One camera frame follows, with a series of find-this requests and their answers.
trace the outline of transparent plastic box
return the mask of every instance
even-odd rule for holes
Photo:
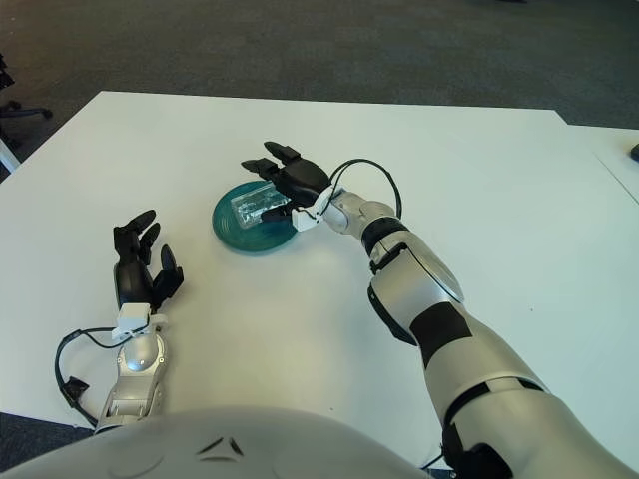
[[[289,199],[276,190],[273,183],[256,188],[248,193],[231,199],[231,208],[244,230],[262,222],[261,214],[271,208],[280,207]]]

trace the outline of black cable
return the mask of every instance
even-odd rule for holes
[[[443,457],[443,452],[439,454],[437,457],[435,457],[432,461],[428,462],[425,466],[420,467],[419,469],[421,469],[422,471],[425,471],[442,457]]]
[[[73,409],[75,409],[80,414],[82,414],[82,416],[93,427],[96,427],[98,425],[98,419],[92,416],[84,407],[80,405],[79,397],[74,397],[70,393],[70,391],[66,388],[67,383],[64,382],[64,379],[62,377],[62,372],[60,371],[60,356],[62,355],[62,351],[64,350],[65,347],[67,347],[69,343],[71,343],[71,341],[77,339],[80,336],[87,336],[89,339],[91,339],[91,341],[93,341],[95,345],[102,347],[104,349],[113,349],[115,347],[122,346],[124,343],[133,339],[136,332],[140,332],[149,326],[149,322],[150,322],[150,317],[147,317],[147,323],[144,326],[140,326],[140,327],[137,327],[136,329],[133,329],[129,337],[127,337],[125,340],[120,341],[116,344],[103,344],[102,342],[98,341],[95,337],[91,335],[92,332],[111,332],[114,329],[113,327],[92,327],[89,329],[76,329],[70,334],[67,334],[66,336],[64,336],[62,338],[62,341],[60,341],[60,344],[58,344],[58,349],[56,350],[56,358],[54,361],[54,374],[56,376],[56,383],[58,384],[58,388],[60,389],[60,392],[62,393],[64,398],[69,403],[69,406],[71,406]]]
[[[335,168],[332,174],[330,174],[330,182],[333,183],[332,192],[330,192],[330,197],[328,197],[328,201],[326,202],[326,205],[323,207],[323,210],[321,211],[321,215],[323,215],[326,212],[326,210],[328,209],[328,205],[330,205],[330,202],[334,198],[335,191],[337,190],[337,185],[339,183],[339,179],[341,178],[341,175],[343,174],[343,172],[345,172],[347,168],[357,163],[366,163],[368,165],[373,165],[374,167],[380,169],[385,174],[385,176],[388,178],[388,181],[390,182],[390,185],[392,186],[392,191],[395,194],[395,214],[399,219],[401,219],[401,194],[399,193],[399,188],[397,187],[395,180],[392,178],[392,175],[388,172],[388,170],[384,168],[382,165],[372,160],[367,160],[365,158],[355,158],[354,160],[348,160],[347,162],[344,162],[341,165],[339,165],[337,168]]]
[[[317,220],[318,219],[318,217],[314,217],[313,215],[311,215],[311,213],[309,213],[309,210],[302,210],[302,211],[304,213],[306,213],[311,218],[311,220]]]

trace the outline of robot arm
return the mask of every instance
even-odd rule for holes
[[[113,228],[114,246],[119,256],[114,266],[116,298],[120,307],[118,326],[77,329],[62,340],[56,353],[55,374],[60,391],[69,405],[96,428],[96,433],[137,422],[160,410],[161,380],[169,357],[162,331],[168,322],[157,311],[163,301],[178,290],[184,275],[166,244],[161,252],[162,270],[155,278],[147,270],[151,247],[160,233],[160,224],[153,224],[155,217],[156,212],[149,210],[123,227]],[[102,344],[91,336],[92,332],[111,332],[115,343]],[[63,348],[83,334],[101,347],[120,348],[118,380],[99,419],[80,405],[80,398],[89,385],[73,376],[65,383],[60,371]]]
[[[361,242],[370,303],[396,338],[419,347],[443,455],[458,477],[636,477],[468,313],[454,275],[389,206],[331,189],[323,220]]]

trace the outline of green dish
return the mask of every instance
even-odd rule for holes
[[[290,240],[298,231],[291,222],[258,223],[243,229],[231,207],[231,199],[255,190],[267,182],[239,185],[220,198],[211,218],[213,231],[225,245],[240,251],[259,252],[273,249]]]

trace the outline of desk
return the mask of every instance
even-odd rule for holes
[[[186,278],[163,308],[166,411],[301,409],[415,464],[434,456],[419,355],[369,306],[361,246],[326,225],[260,255],[213,235],[218,198],[255,179],[240,161],[275,140],[327,171],[355,157],[384,164],[404,222],[456,274],[467,308],[639,469],[637,205],[568,133],[549,111],[102,93],[0,185],[0,409],[84,424],[56,388],[55,348],[77,327],[115,324],[111,228],[154,208],[153,266],[166,242]],[[392,204],[375,169],[343,183]],[[91,384],[84,403],[97,414],[115,351],[68,349],[63,371]]]
[[[639,144],[639,131],[617,128],[570,127],[619,183],[639,203],[639,163],[630,150]]]

